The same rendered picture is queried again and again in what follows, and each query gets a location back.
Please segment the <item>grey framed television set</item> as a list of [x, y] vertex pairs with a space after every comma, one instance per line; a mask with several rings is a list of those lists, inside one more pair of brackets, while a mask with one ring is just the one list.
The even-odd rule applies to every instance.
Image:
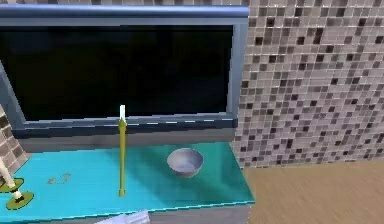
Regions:
[[0, 104], [19, 139], [237, 125], [244, 6], [0, 4]]

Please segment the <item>turquoise topped stand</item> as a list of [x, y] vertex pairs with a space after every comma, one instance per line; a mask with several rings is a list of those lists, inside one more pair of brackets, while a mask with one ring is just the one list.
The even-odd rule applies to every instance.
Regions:
[[18, 210], [5, 207], [10, 196], [0, 193], [0, 224], [73, 221], [130, 214], [231, 208], [255, 202], [227, 142], [192, 144], [204, 157], [191, 178], [177, 176], [168, 156], [177, 145], [130, 147], [126, 153], [125, 190], [120, 197], [117, 149], [34, 154], [16, 175], [33, 200]]

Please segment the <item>grey bowl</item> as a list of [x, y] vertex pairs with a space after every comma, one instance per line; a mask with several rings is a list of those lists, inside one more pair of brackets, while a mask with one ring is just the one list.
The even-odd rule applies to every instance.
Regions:
[[179, 177], [190, 178], [195, 176], [204, 163], [203, 155], [192, 148], [174, 150], [167, 158], [169, 168]]

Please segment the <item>tall brass candlestick with candle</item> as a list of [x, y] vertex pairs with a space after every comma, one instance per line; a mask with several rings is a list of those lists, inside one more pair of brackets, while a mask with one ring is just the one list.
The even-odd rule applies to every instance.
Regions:
[[118, 195], [123, 197], [125, 195], [125, 150], [126, 150], [126, 120], [125, 120], [125, 106], [119, 107], [119, 148], [120, 148], [120, 184]]

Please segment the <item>white candle on green base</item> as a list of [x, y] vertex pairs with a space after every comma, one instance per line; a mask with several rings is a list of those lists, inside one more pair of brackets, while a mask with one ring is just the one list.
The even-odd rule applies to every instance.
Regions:
[[34, 198], [34, 194], [29, 191], [20, 192], [16, 191], [13, 193], [12, 198], [6, 203], [8, 210], [18, 210], [26, 206]]
[[24, 183], [23, 178], [13, 178], [6, 168], [4, 162], [0, 159], [0, 176], [4, 183], [0, 186], [0, 193], [13, 193]]

